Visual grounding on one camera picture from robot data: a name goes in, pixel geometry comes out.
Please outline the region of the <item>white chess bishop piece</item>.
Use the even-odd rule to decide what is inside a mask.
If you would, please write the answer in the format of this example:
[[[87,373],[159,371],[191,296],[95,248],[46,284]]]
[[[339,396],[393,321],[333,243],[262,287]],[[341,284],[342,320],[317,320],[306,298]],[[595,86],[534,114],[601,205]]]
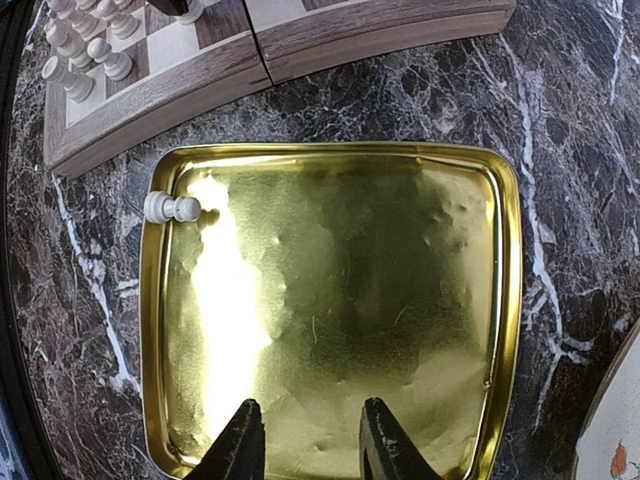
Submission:
[[[69,71],[57,56],[50,57],[45,62],[41,77],[46,82],[61,85],[75,103],[85,101],[95,86],[95,80],[92,77],[82,72]]]
[[[93,14],[78,9],[75,1],[48,0],[47,4],[58,18],[67,21],[85,41],[91,40],[101,31],[101,21]]]

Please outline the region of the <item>wooden chess board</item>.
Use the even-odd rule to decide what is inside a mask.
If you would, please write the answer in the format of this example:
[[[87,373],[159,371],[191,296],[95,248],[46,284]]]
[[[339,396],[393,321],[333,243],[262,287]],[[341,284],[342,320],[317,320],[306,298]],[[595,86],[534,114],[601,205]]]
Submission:
[[[93,59],[78,68],[50,45],[50,57],[95,80],[80,103],[45,81],[43,160],[67,177],[273,85],[383,53],[499,33],[516,7],[512,1],[201,1],[202,16],[181,25],[149,1],[115,1],[139,20],[136,32],[119,40],[97,13],[100,1],[75,2],[102,23],[91,40],[103,38],[114,52],[126,52],[133,68],[113,81]],[[87,46],[91,40],[84,40]]]

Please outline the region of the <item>gold metal tray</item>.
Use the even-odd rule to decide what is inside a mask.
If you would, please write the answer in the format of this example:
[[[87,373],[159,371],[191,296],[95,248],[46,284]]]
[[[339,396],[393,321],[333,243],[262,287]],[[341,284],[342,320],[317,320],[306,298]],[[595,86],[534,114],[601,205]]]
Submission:
[[[149,192],[195,222],[144,219],[146,444],[182,479],[246,399],[269,479],[355,479],[381,398],[446,479],[490,476],[522,298],[516,176],[450,144],[216,144],[165,154]]]

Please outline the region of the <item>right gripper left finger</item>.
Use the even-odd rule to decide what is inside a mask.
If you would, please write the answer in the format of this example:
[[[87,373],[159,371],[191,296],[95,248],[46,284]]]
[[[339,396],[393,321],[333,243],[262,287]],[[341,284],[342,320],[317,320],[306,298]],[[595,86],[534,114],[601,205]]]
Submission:
[[[244,400],[185,480],[264,479],[265,428],[254,399]]]

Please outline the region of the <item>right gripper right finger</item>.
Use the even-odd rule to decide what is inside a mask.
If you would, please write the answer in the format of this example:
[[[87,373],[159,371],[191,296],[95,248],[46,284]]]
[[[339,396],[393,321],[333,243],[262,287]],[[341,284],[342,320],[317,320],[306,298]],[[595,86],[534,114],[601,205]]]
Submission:
[[[359,431],[360,478],[441,480],[420,454],[385,402],[365,401]]]

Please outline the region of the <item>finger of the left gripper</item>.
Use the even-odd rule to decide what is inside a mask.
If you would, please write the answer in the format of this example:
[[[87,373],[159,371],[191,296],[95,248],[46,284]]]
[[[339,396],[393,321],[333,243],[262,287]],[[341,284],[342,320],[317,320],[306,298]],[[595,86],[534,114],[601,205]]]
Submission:
[[[168,16],[182,16],[189,11],[187,0],[149,0],[149,4]]]

